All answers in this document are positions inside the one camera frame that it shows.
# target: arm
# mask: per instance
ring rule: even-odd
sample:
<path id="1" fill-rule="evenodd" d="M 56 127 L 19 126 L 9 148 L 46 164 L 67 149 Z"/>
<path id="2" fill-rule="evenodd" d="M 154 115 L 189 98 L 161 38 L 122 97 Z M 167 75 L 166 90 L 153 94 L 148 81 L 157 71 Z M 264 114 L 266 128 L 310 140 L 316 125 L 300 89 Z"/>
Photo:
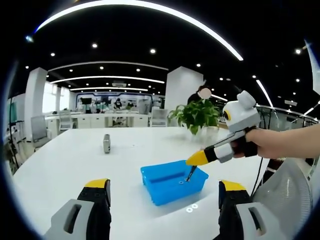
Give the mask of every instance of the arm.
<path id="1" fill-rule="evenodd" d="M 254 129 L 245 137 L 266 158 L 316 158 L 320 154 L 320 124 L 280 132 Z"/>

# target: blue tray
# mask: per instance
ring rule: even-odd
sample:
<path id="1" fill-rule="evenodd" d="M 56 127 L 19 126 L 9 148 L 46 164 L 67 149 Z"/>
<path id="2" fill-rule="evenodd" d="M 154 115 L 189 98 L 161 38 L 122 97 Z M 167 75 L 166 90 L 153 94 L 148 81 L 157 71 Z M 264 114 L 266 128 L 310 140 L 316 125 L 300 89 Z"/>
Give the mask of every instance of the blue tray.
<path id="1" fill-rule="evenodd" d="M 142 182 L 157 206 L 200 192 L 209 177 L 198 167 L 188 182 L 191 166 L 185 160 L 141 168 Z"/>

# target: desk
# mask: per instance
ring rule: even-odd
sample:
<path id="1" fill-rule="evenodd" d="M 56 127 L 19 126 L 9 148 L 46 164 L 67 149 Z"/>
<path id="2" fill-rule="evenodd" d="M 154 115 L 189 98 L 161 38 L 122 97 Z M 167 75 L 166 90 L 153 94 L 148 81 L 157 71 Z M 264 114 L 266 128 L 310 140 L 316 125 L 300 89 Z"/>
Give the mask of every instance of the desk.
<path id="1" fill-rule="evenodd" d="M 139 114 L 136 111 L 117 111 L 92 114 L 72 114 L 72 121 L 78 129 L 108 128 L 113 126 L 113 118 L 126 118 L 129 127 L 147 127 L 149 124 L 149 115 Z M 59 135 L 59 115 L 47 116 L 45 118 L 47 128 L 51 132 L 51 138 Z"/>
<path id="2" fill-rule="evenodd" d="M 103 137 L 110 134 L 111 152 Z M 228 134 L 220 129 L 218 137 Z M 111 240 L 211 240 L 219 234 L 218 181 L 239 182 L 251 193 L 260 157 L 212 162 L 201 193 L 155 206 L 142 183 L 143 166 L 187 159 L 201 147 L 185 140 L 182 127 L 127 127 L 68 130 L 35 152 L 13 176 L 21 206 L 35 229 L 44 234 L 52 215 L 84 185 L 111 180 Z M 262 163 L 260 182 L 269 160 Z M 186 208 L 198 208 L 187 213 Z"/>

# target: black ceiling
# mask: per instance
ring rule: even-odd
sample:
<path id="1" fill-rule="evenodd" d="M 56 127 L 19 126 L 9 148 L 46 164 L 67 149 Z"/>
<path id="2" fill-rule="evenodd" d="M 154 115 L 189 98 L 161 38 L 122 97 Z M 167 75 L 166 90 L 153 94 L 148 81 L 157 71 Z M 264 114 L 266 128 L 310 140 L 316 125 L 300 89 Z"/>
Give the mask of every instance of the black ceiling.
<path id="1" fill-rule="evenodd" d="M 88 1 L 68 1 L 63 5 L 55 2 L 46 8 L 47 12 L 42 12 L 40 16 L 44 17 L 30 17 L 33 24 L 27 25 L 28 32 L 31 33 L 49 15 L 84 2 Z M 149 2 L 173 8 L 207 25 L 231 44 L 244 61 L 239 61 L 201 29 L 175 16 L 135 6 L 92 7 L 49 23 L 32 36 L 33 43 L 24 43 L 19 55 L 21 64 L 15 92 L 25 91 L 28 74 L 37 67 L 50 70 L 83 62 L 122 61 L 159 66 L 169 71 L 133 64 L 86 64 L 53 70 L 48 81 L 100 75 L 166 81 L 168 72 L 184 66 L 204 74 L 207 83 L 214 88 L 214 94 L 221 97 L 226 94 L 228 100 L 236 98 L 234 86 L 237 86 L 250 92 L 259 104 L 269 105 L 252 75 L 264 84 L 275 107 L 288 109 L 284 100 L 294 100 L 297 106 L 291 109 L 304 113 L 320 100 L 312 90 L 307 50 L 295 54 L 296 48 L 305 46 L 305 40 L 315 44 L 314 36 L 310 35 L 312 25 L 306 24 L 316 19 L 316 11 L 311 5 L 304 6 L 300 2 L 285 5 L 281 1 Z M 98 48 L 92 48 L 92 43 L 97 43 Z M 150 54 L 151 48 L 156 49 L 156 54 Z M 110 81 L 112 79 L 105 78 L 74 80 L 72 87 L 86 87 L 86 83 L 89 87 L 105 87 Z M 151 85 L 155 89 L 150 93 L 165 94 L 165 84 L 124 81 L 133 88 Z M 68 87 L 69 83 L 59 85 Z M 315 109 L 310 115 L 316 117 L 319 113 L 320 109 Z"/>

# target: white robot head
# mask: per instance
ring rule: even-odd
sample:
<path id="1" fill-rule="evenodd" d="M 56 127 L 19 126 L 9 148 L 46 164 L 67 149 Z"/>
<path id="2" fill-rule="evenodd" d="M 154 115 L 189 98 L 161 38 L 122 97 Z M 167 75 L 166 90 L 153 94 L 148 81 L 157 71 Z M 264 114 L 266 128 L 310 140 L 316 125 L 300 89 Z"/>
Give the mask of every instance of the white robot head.
<path id="1" fill-rule="evenodd" d="M 258 125 L 260 115 L 255 108 L 256 100 L 247 91 L 242 91 L 236 98 L 237 101 L 229 101 L 223 108 L 229 131 L 238 132 Z"/>

